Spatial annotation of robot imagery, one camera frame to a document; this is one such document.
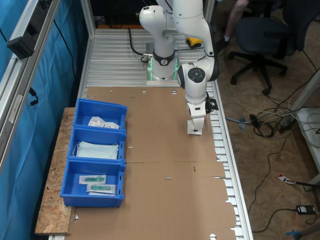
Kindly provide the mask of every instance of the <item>office chair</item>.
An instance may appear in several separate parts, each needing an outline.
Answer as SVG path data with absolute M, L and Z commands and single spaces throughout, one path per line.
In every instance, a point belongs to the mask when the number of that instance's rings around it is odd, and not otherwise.
M 302 51 L 307 29 L 319 13 L 320 0 L 288 0 L 282 11 L 286 24 L 268 17 L 247 17 L 240 20 L 235 29 L 236 40 L 240 48 L 249 54 L 232 51 L 228 58 L 232 60 L 240 57 L 251 63 L 235 73 L 230 83 L 236 85 L 239 75 L 251 68 L 254 71 L 259 68 L 268 86 L 262 93 L 269 95 L 272 84 L 266 65 L 282 69 L 279 74 L 282 77 L 286 75 L 288 67 L 265 59 L 264 56 L 284 59 L 285 56 L 295 54 L 296 50 Z
M 284 6 L 286 0 L 272 0 L 272 3 L 265 2 L 265 0 L 252 0 L 247 6 L 251 12 L 245 12 L 246 17 L 260 17 L 261 14 L 264 14 L 264 17 L 268 18 L 271 15 L 271 12 L 274 10 L 280 9 Z

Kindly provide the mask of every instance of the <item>surgical mask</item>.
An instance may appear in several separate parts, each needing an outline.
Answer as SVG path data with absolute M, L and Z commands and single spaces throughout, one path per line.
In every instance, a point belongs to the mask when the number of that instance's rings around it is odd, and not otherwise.
M 74 147 L 73 156 L 75 148 L 77 148 L 76 157 L 115 160 L 118 156 L 119 145 L 97 145 L 82 141 Z

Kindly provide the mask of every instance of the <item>green syringe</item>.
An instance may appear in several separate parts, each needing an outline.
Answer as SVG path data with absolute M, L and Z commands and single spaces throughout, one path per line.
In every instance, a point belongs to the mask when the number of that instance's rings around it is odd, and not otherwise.
M 103 176 L 86 177 L 85 182 L 103 182 L 105 178 Z
M 91 190 L 111 190 L 110 186 L 99 186 L 99 185 L 92 185 Z

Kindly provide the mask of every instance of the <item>blue wall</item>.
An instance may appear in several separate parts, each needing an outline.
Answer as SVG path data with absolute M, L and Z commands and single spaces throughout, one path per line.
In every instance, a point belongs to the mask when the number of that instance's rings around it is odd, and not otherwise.
M 17 8 L 14 15 L 11 12 L 5 20 L 0 19 L 3 33 L 11 35 L 10 31 L 12 32 L 17 24 L 27 1 L 0 2 L 0 16 L 1 12 L 7 13 Z M 73 54 L 74 70 L 80 81 L 88 41 L 80 0 L 61 0 L 55 20 Z M 4 46 L 1 43 L 0 78 L 12 54 Z M 43 183 L 47 179 L 46 168 L 64 108 L 70 105 L 73 96 L 76 97 L 72 59 L 54 24 L 32 88 L 37 93 L 39 103 L 28 106 L 28 103 L 35 100 L 28 95 L 0 175 L 0 240 L 27 240 L 35 237 L 34 219 L 37 219 L 37 202 L 42 199 Z

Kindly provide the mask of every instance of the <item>blue plastic bin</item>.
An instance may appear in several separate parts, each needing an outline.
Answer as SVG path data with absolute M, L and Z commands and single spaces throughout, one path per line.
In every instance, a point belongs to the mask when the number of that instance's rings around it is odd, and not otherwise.
M 113 145 L 118 144 L 118 156 L 117 159 L 107 159 L 109 161 L 119 161 L 124 163 L 126 160 L 124 159 L 125 154 L 125 139 L 127 134 L 124 131 L 105 131 L 100 129 L 99 127 L 88 128 L 88 127 L 80 127 L 73 126 L 69 149 L 67 153 L 67 158 L 72 158 L 73 153 L 76 156 L 77 154 L 77 144 L 80 142 L 86 142 L 89 144 L 98 144 L 98 145 Z M 86 160 L 87 157 L 76 157 L 77 159 Z
M 113 131 L 126 131 L 125 119 L 127 110 L 126 106 L 120 104 L 78 98 L 73 125 L 110 130 L 110 128 L 88 126 L 92 117 L 100 117 L 105 122 L 114 122 L 120 126 L 120 129 L 112 129 Z
M 123 181 L 126 164 L 101 160 L 68 158 L 60 191 L 64 205 L 77 207 L 119 208 L 125 196 Z M 106 175 L 106 184 L 115 184 L 115 196 L 89 195 L 86 184 L 79 184 L 81 175 Z

